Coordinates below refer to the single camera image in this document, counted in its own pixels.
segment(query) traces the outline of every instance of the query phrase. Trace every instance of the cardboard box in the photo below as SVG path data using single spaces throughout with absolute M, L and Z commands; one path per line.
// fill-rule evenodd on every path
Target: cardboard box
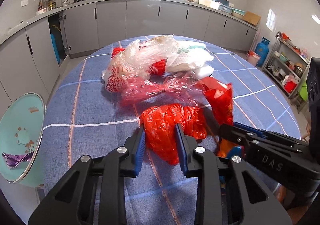
M 261 17 L 259 15 L 256 15 L 252 12 L 246 12 L 242 20 L 256 26 L 260 19 Z

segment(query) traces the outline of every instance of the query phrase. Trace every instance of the blue gas tank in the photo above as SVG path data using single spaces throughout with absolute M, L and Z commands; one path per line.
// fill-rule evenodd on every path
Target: blue gas tank
M 269 53 L 269 42 L 270 41 L 268 39 L 262 38 L 262 41 L 257 44 L 256 50 L 254 52 L 260 56 L 260 60 L 257 63 L 258 67 L 261 67 L 263 65 L 263 62 Z

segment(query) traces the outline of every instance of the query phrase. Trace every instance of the black cabinet handle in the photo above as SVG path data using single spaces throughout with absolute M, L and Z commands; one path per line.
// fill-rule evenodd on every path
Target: black cabinet handle
M 28 45 L 29 45 L 29 49 L 30 49 L 30 53 L 31 53 L 31 55 L 33 55 L 32 48 L 31 48 L 31 44 L 30 44 L 29 36 L 27 36 L 27 41 L 28 41 Z

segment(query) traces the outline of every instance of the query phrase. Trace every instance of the silver bolt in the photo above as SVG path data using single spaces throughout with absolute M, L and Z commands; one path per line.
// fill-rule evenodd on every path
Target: silver bolt
M 201 153 L 202 154 L 205 151 L 205 148 L 204 147 L 196 147 L 195 150 L 196 150 L 197 153 Z
M 231 159 L 232 159 L 233 162 L 236 162 L 236 163 L 240 163 L 241 162 L 241 157 L 239 157 L 239 156 L 233 156 Z
M 80 158 L 80 161 L 81 162 L 88 162 L 90 160 L 90 156 L 88 155 L 84 155 Z
M 127 152 L 127 148 L 126 147 L 119 147 L 117 149 L 118 153 L 126 153 Z

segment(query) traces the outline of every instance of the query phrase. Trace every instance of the table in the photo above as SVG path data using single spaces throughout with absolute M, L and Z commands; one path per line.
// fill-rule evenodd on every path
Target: table
M 122 146 L 139 127 L 139 115 L 143 110 L 170 103 L 160 94 L 124 108 L 118 103 L 118 94 L 105 90 L 101 72 L 110 61 L 112 49 L 125 47 L 133 40 L 113 43 L 88 56 L 68 74 L 52 97 L 47 106 L 39 152 L 46 159 L 46 192 L 80 156 L 104 156 Z M 208 62 L 215 69 L 213 77 L 233 85 L 234 121 L 300 138 L 287 101 L 260 70 L 228 50 L 202 43 L 215 57 Z M 217 148 L 211 134 L 201 145 L 213 151 Z M 272 179 L 265 175 L 262 178 L 269 188 L 275 188 L 277 183 Z M 193 224 L 196 191 L 196 178 L 185 178 L 179 165 L 170 166 L 146 150 L 139 177 L 125 179 L 128 224 Z

